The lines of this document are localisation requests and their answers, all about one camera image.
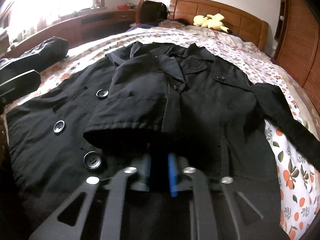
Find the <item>wooden chair with clothes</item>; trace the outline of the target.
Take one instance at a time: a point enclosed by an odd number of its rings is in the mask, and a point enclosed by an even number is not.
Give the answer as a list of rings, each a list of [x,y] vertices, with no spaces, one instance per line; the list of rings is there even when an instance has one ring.
[[[162,2],[140,0],[136,9],[136,25],[157,24],[168,19],[167,6]]]

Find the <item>black padded jacket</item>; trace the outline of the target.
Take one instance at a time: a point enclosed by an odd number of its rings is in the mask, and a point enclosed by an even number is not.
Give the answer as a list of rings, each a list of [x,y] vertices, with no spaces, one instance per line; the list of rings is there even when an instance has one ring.
[[[67,40],[53,36],[21,56],[1,59],[1,83],[29,70],[38,73],[66,58],[69,51]]]

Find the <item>long wooden desk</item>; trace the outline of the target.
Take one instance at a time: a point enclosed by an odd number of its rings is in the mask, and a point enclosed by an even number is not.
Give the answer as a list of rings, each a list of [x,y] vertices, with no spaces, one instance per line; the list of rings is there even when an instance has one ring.
[[[53,36],[67,40],[69,48],[72,49],[88,42],[123,33],[135,23],[135,19],[135,10],[123,10],[99,12],[65,20],[29,36],[6,52],[4,57],[18,57]]]

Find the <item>red bowl on desk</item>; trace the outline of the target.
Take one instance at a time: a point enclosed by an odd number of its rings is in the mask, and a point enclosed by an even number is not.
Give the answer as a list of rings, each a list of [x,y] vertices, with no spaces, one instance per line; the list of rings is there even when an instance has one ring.
[[[122,5],[117,6],[117,9],[118,9],[119,11],[129,10],[129,9],[131,9],[131,5],[122,4]]]

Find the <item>floral pillow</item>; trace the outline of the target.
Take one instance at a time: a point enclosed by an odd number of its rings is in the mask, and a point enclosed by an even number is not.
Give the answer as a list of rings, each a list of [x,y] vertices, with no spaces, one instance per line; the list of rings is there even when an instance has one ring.
[[[185,25],[177,21],[164,20],[158,24],[161,28],[169,29],[180,29],[182,31],[188,32],[193,35],[199,35],[205,38],[214,38],[220,41],[222,44],[227,44],[230,46],[253,46],[252,42],[243,40],[242,38],[234,35],[228,34],[217,30],[211,30],[208,28],[197,27],[194,25]]]

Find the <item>yellow plush toy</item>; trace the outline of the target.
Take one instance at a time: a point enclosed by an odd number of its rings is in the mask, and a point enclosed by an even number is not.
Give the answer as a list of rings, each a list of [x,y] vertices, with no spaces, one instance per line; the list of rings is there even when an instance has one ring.
[[[220,13],[206,16],[197,15],[193,18],[193,25],[232,34],[233,32],[223,24],[224,19],[225,17]]]

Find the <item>wooden bed headboard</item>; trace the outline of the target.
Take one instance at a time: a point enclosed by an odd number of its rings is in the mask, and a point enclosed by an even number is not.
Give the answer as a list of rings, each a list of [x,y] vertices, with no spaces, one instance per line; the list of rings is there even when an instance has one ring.
[[[197,15],[220,13],[233,34],[254,43],[261,51],[265,48],[268,23],[241,9],[211,0],[171,0],[168,11],[168,19],[181,18],[191,24]]]

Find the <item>wooden slatted wardrobe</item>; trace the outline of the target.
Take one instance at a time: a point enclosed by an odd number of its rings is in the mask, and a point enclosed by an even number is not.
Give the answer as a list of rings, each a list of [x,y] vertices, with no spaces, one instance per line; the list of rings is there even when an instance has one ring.
[[[274,59],[319,111],[319,22],[304,0],[281,0]]]

